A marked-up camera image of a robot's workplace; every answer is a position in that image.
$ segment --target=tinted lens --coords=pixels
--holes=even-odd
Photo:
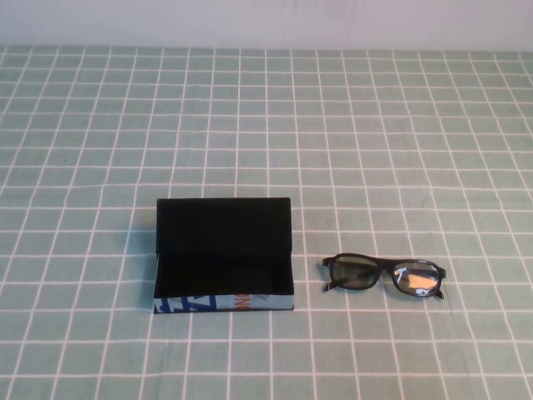
[[[414,296],[425,296],[436,289],[439,272],[429,264],[406,262],[396,265],[392,279],[404,292]]]
[[[377,265],[365,258],[339,257],[331,271],[333,280],[341,288],[362,289],[375,282]]]

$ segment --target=eyeglasses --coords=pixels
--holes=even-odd
[[[444,298],[441,282],[442,278],[446,278],[446,271],[431,261],[387,260],[343,253],[324,258],[322,265],[330,269],[331,277],[331,282],[324,287],[324,292],[333,288],[369,289],[377,283],[381,271],[387,271],[394,286],[402,293],[419,298]]]

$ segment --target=white wall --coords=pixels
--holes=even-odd
[[[0,0],[0,43],[533,50],[533,0]]]

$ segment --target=glasses frame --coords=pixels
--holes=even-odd
[[[335,264],[335,261],[341,257],[353,257],[353,258],[363,258],[365,260],[369,260],[369,261],[372,261],[373,263],[375,263],[376,265],[376,268],[377,268],[377,271],[376,271],[376,277],[374,278],[374,280],[372,282],[370,282],[368,285],[366,285],[365,287],[346,287],[346,285],[342,282],[340,282],[338,279],[335,279],[333,277],[333,265]],[[437,280],[437,283],[436,283],[436,286],[434,288],[432,288],[427,294],[413,294],[413,293],[409,293],[403,289],[401,289],[400,285],[398,284],[398,282],[393,278],[392,276],[392,273],[395,269],[395,267],[399,264],[404,264],[404,263],[419,263],[419,264],[426,264],[426,265],[431,265],[434,269],[436,269],[437,271],[437,277],[438,277],[438,280]],[[370,289],[372,287],[374,287],[377,283],[377,281],[379,281],[380,279],[380,275],[383,271],[386,271],[389,275],[391,275],[391,280],[392,280],[392,283],[394,283],[394,286],[396,286],[396,289],[398,289],[400,292],[404,293],[404,294],[407,294],[409,296],[413,296],[415,298],[430,298],[432,296],[437,296],[438,298],[444,298],[444,295],[442,294],[442,291],[441,291],[441,284],[442,284],[442,279],[443,278],[446,278],[446,270],[444,268],[441,268],[439,267],[438,265],[436,265],[434,262],[431,262],[429,260],[423,260],[423,259],[419,259],[419,258],[405,258],[405,259],[399,259],[399,260],[395,260],[395,259],[387,259],[387,258],[376,258],[376,257],[370,257],[370,256],[365,256],[363,254],[355,254],[355,253],[350,253],[350,252],[342,252],[340,254],[337,254],[336,256],[333,256],[333,257],[327,257],[327,258],[324,258],[322,260],[322,266],[323,267],[328,267],[329,270],[330,270],[330,278],[331,278],[331,282],[329,282],[325,287],[324,287],[324,292],[327,292],[333,288],[343,288],[343,289],[347,289],[347,290],[367,290],[367,289]]]

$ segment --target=black eyeglasses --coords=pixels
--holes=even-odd
[[[333,288],[369,289],[377,283],[381,271],[387,271],[394,286],[402,293],[419,298],[444,298],[441,283],[442,278],[446,278],[446,271],[431,261],[387,260],[343,253],[324,258],[322,265],[330,268],[331,277],[331,282],[324,287],[324,292]]]

